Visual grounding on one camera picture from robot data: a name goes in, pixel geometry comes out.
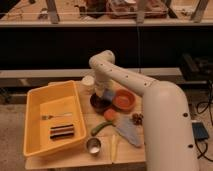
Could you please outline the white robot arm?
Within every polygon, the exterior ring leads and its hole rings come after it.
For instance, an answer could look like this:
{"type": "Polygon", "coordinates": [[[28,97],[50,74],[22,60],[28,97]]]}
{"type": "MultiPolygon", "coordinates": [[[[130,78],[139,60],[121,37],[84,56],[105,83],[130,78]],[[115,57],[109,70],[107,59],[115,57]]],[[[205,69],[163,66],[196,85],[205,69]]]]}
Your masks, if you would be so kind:
{"type": "Polygon", "coordinates": [[[114,80],[142,98],[147,171],[199,171],[188,100],[179,86],[116,66],[110,50],[92,56],[89,65],[98,89],[114,80]]]}

